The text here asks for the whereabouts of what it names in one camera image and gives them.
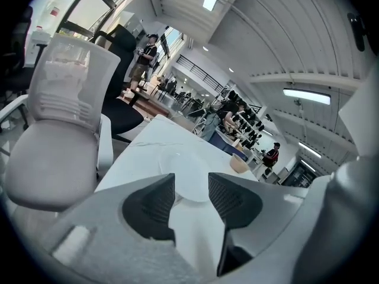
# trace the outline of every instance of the cap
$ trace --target cap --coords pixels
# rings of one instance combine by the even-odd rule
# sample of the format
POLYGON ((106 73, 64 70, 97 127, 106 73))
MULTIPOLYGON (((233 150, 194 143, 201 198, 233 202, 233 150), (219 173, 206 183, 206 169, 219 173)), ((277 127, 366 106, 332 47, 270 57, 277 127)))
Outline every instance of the cap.
POLYGON ((157 34, 151 34, 150 36, 149 36, 149 38, 155 38, 155 40, 158 40, 158 35, 157 34))

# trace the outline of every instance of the chair backrest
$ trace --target chair backrest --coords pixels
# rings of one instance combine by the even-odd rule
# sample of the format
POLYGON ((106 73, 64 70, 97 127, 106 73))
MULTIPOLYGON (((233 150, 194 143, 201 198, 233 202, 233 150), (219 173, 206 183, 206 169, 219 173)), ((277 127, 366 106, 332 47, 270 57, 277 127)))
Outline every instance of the chair backrest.
POLYGON ((133 61, 134 50, 137 47, 136 39, 125 27, 119 24, 109 34, 103 31, 98 32, 94 36, 94 41, 121 59, 105 94, 105 98, 117 98, 123 90, 126 71, 133 61))
POLYGON ((15 26, 10 41, 9 53, 15 53, 15 63, 12 64, 11 72, 17 72, 24 67, 26 36, 31 24, 33 8, 28 6, 15 26))
POLYGON ((55 34, 31 80, 29 108, 38 120, 59 120, 96 131, 108 83, 120 58, 77 38, 55 34))

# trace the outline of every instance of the desk surface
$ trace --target desk surface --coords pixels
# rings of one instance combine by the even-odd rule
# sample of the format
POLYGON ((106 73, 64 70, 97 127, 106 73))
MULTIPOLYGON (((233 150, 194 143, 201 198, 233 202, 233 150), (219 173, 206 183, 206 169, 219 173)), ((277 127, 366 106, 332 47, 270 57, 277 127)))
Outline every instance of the desk surface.
MULTIPOLYGON (((96 192, 161 175, 159 155, 168 147, 186 148, 206 161, 209 172, 256 180, 252 172, 236 173, 230 156, 167 118, 157 115, 121 153, 98 185, 96 192)), ((182 199, 171 209, 169 226, 175 231, 176 249, 207 279, 216 276, 224 224, 210 201, 182 199)))

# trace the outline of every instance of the black office chair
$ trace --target black office chair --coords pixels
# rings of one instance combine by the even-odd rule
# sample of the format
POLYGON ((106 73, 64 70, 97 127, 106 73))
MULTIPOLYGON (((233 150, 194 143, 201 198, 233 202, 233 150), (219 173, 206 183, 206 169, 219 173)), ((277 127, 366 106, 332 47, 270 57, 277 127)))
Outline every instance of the black office chair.
POLYGON ((91 41, 121 59, 109 83, 101 112, 111 120, 112 138, 130 143, 130 140, 120 137, 119 134, 126 133, 143 122, 143 116, 133 108, 133 105, 138 99, 146 98, 133 91, 134 97, 127 104, 118 97, 123 90, 126 71, 134 57, 134 50, 137 46, 136 39, 119 24, 109 34, 103 31, 97 32, 91 41))
MULTIPOLYGON (((7 91, 16 93, 18 96, 25 94, 29 89, 31 78, 33 76, 34 67, 24 67, 25 65, 25 42, 28 30, 31 24, 31 16, 33 8, 28 6, 20 18, 19 23, 15 26, 9 47, 6 53, 1 58, 1 75, 2 82, 0 83, 0 96, 4 97, 3 105, 7 105, 7 91)), ((35 65, 38 63, 46 44, 38 44, 39 51, 35 65)), ((19 106, 18 110, 24 120, 24 130, 28 128, 28 122, 23 110, 23 106, 19 106)))

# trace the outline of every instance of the person in red shirt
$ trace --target person in red shirt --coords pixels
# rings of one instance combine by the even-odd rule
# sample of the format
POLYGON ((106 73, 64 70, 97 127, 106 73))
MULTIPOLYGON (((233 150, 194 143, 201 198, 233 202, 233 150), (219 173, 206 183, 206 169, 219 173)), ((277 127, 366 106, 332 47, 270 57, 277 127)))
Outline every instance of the person in red shirt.
POLYGON ((272 167, 279 158, 279 147, 280 143, 275 142, 274 143, 274 149, 270 150, 264 157, 263 157, 263 163, 267 167, 272 167))

